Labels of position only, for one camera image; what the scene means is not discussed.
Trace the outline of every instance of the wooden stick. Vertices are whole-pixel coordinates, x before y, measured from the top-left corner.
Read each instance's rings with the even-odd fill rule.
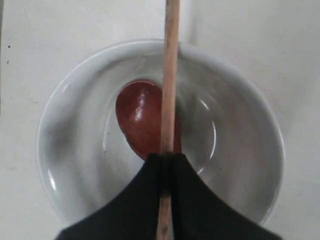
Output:
[[[176,115],[176,77],[178,63],[180,0],[166,0],[164,33],[164,68],[161,110],[161,154],[174,151]],[[164,189],[160,196],[157,240],[168,240],[171,225],[171,195]]]

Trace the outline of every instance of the white table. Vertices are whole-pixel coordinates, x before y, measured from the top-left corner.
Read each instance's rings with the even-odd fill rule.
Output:
[[[53,239],[36,135],[57,84],[92,52],[163,38],[165,0],[6,0],[1,42],[0,239]],[[286,169],[269,229],[319,239],[320,1],[181,0],[180,40],[233,65],[279,121]]]

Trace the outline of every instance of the bowl rim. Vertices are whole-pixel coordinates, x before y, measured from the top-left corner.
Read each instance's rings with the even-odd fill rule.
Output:
[[[37,137],[36,137],[36,163],[37,163],[38,174],[39,174],[39,178],[41,181],[41,185],[42,185],[42,188],[43,188],[43,190],[44,190],[44,192],[50,202],[50,205],[52,206],[52,208],[54,209],[54,211],[58,215],[58,217],[61,219],[61,221],[65,224],[67,224],[68,221],[65,219],[65,217],[62,216],[62,213],[58,210],[58,206],[54,203],[54,196],[46,188],[47,177],[44,175],[44,173],[42,172],[42,169],[41,169],[42,163],[41,163],[41,154],[40,154],[40,136],[41,136],[41,132],[42,132],[42,126],[44,124],[44,118],[45,118],[46,112],[49,108],[49,105],[51,103],[51,100],[53,99],[53,97],[55,96],[57,91],[60,89],[60,87],[62,85],[64,85],[65,82],[68,81],[69,77],[72,74],[74,74],[79,68],[81,68],[83,65],[85,65],[87,62],[91,61],[92,59],[94,59],[100,55],[106,54],[108,52],[118,51],[122,48],[128,48],[128,47],[132,48],[135,46],[143,47],[143,46],[148,46],[148,45],[164,45],[164,40],[157,39],[157,38],[151,38],[151,39],[137,39],[137,40],[121,41],[121,42],[103,47],[103,48],[95,51],[93,54],[90,54],[89,57],[86,57],[77,66],[75,66],[73,68],[73,70],[70,71],[70,73],[68,73],[62,81],[60,81],[60,83],[54,88],[54,91],[52,92],[52,94],[50,95],[50,97],[47,100],[47,103],[46,103],[46,105],[43,109],[43,112],[41,114],[40,121],[38,123],[38,130],[37,130]],[[271,216],[276,208],[276,205],[279,200],[280,191],[282,189],[284,173],[285,173],[285,161],[286,161],[285,160],[286,159],[285,144],[284,144],[281,129],[279,127],[279,124],[277,122],[275,114],[273,113],[271,106],[268,104],[264,95],[258,89],[258,87],[256,85],[254,85],[254,83],[252,83],[248,79],[243,78],[234,67],[225,63],[224,61],[222,61],[218,57],[214,57],[212,54],[209,54],[209,53],[205,52],[203,49],[201,49],[197,46],[191,45],[189,43],[179,42],[178,49],[179,49],[179,55],[181,55],[182,57],[185,53],[187,53],[188,55],[192,55],[193,57],[195,57],[197,60],[201,60],[202,64],[206,64],[208,66],[215,66],[215,68],[224,71],[228,75],[233,76],[235,79],[237,79],[237,81],[239,81],[239,83],[243,87],[245,87],[245,89],[250,93],[251,96],[253,96],[253,98],[257,101],[257,103],[263,108],[263,110],[266,113],[267,121],[270,123],[270,129],[273,131],[273,133],[275,135],[276,145],[278,146],[278,151],[279,151],[279,156],[280,156],[280,158],[279,158],[279,168],[280,169],[279,169],[279,179],[278,179],[277,187],[275,188],[274,196],[271,201],[271,204],[270,204],[268,210],[266,211],[263,219],[260,222],[257,222],[260,225],[264,225],[271,218]]]

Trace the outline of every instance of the white bowl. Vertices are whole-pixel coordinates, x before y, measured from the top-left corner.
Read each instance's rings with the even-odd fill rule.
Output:
[[[162,84],[162,40],[105,48],[56,88],[39,126],[37,158],[57,214],[72,224],[114,198],[143,161],[115,115],[119,90],[136,79]],[[256,223],[270,215],[284,169],[284,145],[259,91],[227,64],[179,45],[177,111],[182,151],[203,181]]]

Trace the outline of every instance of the red oval object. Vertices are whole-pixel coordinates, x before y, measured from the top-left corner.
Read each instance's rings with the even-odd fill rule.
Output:
[[[130,82],[120,91],[115,114],[121,131],[133,151],[143,160],[149,153],[160,153],[162,90],[147,80]],[[181,153],[177,116],[174,128],[174,153]]]

